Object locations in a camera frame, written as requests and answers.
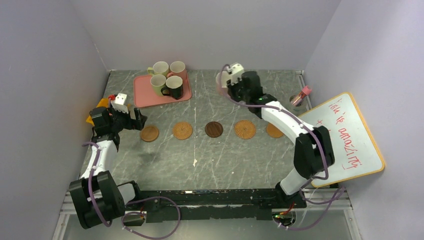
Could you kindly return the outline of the light wooden coaster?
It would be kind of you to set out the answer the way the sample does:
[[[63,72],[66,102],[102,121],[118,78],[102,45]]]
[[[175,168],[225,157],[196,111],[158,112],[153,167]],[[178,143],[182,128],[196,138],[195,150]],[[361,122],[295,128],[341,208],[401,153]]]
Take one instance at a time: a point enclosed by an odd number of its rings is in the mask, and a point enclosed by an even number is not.
[[[153,142],[159,137],[160,131],[155,125],[147,125],[140,131],[140,138],[144,142]]]

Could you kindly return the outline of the pink mug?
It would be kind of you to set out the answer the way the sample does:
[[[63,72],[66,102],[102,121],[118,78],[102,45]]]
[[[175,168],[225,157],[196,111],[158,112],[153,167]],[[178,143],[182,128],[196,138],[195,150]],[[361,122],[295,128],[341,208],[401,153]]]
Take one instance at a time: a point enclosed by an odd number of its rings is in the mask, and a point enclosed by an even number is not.
[[[221,96],[224,96],[228,93],[228,88],[227,88],[228,79],[229,79],[229,74],[226,71],[222,71],[218,73],[215,77],[216,91]]]
[[[186,65],[182,61],[174,61],[169,66],[169,74],[168,76],[178,76],[182,79],[187,77],[187,69]]]

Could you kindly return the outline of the woven coaster light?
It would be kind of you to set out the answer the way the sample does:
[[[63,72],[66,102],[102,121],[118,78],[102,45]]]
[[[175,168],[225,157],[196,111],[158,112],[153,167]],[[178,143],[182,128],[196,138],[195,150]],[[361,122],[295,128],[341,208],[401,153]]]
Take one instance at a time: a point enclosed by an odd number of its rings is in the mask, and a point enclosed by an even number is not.
[[[240,120],[234,125],[234,132],[237,137],[248,140],[255,136],[256,127],[250,120]]]

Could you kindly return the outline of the woven coaster tan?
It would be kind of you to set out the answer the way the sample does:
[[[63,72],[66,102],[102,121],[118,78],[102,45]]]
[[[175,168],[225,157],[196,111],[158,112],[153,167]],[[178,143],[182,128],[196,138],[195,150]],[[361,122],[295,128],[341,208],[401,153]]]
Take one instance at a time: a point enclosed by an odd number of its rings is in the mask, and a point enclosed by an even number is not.
[[[178,140],[186,140],[193,133],[193,127],[186,121],[177,122],[172,128],[173,136]]]

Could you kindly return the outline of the black mug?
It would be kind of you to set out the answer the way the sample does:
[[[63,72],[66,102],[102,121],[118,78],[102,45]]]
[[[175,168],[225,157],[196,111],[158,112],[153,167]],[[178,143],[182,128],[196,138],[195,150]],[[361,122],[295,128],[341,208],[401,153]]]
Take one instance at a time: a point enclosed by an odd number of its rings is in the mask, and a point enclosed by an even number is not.
[[[165,83],[165,87],[161,89],[163,96],[172,97],[179,100],[183,97],[183,79],[179,76],[170,76]]]

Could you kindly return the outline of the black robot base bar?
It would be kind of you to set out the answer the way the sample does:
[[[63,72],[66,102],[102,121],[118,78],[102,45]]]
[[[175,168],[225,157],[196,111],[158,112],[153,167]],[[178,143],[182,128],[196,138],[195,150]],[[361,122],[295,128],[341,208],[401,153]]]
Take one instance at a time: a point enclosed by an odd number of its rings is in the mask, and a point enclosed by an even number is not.
[[[275,188],[210,190],[143,190],[125,212],[142,213],[146,223],[177,220],[272,220],[279,212],[304,209],[307,203],[295,193],[284,196]]]

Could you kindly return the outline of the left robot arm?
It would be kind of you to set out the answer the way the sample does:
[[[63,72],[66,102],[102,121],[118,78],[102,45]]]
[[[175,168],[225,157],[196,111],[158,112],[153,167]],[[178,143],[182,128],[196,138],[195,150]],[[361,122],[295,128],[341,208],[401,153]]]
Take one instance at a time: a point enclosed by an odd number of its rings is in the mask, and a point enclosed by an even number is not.
[[[91,148],[91,157],[85,172],[69,184],[69,193],[80,225],[84,229],[103,224],[110,227],[112,221],[125,214],[125,206],[137,210],[143,196],[134,181],[117,185],[109,170],[117,157],[122,130],[144,128],[147,116],[138,108],[127,113],[113,107],[100,106],[89,113],[92,118],[92,136],[83,146]]]

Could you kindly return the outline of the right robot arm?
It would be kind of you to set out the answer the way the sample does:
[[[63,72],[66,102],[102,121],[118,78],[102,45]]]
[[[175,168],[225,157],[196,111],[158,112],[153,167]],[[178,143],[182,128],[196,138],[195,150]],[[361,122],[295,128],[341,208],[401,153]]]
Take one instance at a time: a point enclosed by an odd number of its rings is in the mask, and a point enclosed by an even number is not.
[[[275,202],[282,208],[294,201],[294,194],[314,179],[327,180],[335,156],[329,130],[313,126],[289,112],[272,95],[263,92],[256,71],[230,70],[221,72],[217,83],[233,103],[247,107],[260,119],[275,126],[294,144],[293,169],[276,188]]]

